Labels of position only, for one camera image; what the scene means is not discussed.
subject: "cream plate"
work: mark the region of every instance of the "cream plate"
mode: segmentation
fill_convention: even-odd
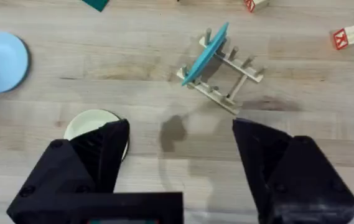
[[[104,126],[107,122],[119,120],[120,118],[118,118],[116,115],[105,110],[84,111],[72,119],[66,128],[63,138],[71,140],[79,135],[96,130]],[[126,148],[124,149],[122,160],[124,160],[126,157],[128,146],[129,141],[127,142]]]

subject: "wooden table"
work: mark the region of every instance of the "wooden table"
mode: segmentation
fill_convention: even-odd
[[[175,76],[205,29],[226,21],[226,48],[269,67],[239,92],[240,116],[312,136],[354,193],[354,47],[336,51],[328,37],[354,25],[354,1],[272,0],[250,14],[242,0],[111,0],[102,13],[79,0],[0,0],[0,30],[32,59],[25,82],[0,94],[0,223],[48,143],[92,108],[131,123],[117,192],[182,190],[187,223],[256,223],[233,116]],[[238,78],[217,60],[205,74],[220,88]]]

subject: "blue plate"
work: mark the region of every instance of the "blue plate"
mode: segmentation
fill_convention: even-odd
[[[204,69],[204,67],[206,67],[207,63],[210,61],[214,53],[224,41],[228,25],[229,22],[226,22],[221,27],[218,33],[214,36],[213,40],[207,45],[206,49],[204,49],[202,54],[197,58],[196,62],[193,64],[192,68],[188,72],[188,75],[183,80],[182,86],[192,82],[200,75],[200,72]]]
[[[23,42],[12,34],[0,32],[0,93],[13,89],[23,80],[28,64]]]

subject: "wooden block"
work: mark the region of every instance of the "wooden block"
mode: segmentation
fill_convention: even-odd
[[[266,6],[269,6],[270,0],[244,0],[249,12],[258,11]]]
[[[333,34],[333,41],[337,50],[354,44],[354,26],[342,28]]]

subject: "teal object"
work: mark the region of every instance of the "teal object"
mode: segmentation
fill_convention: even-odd
[[[16,36],[0,32],[0,93],[15,88],[25,77],[29,54]]]
[[[83,0],[83,2],[102,12],[109,0]]]
[[[202,54],[197,58],[196,62],[188,72],[188,75],[182,82],[182,86],[192,82],[195,80],[199,75],[200,72],[206,67],[207,63],[213,57],[214,53],[217,49],[221,46],[222,42],[226,36],[226,30],[228,29],[229,22],[226,22],[218,33],[214,36],[213,40],[207,45],[206,49],[202,52]]]

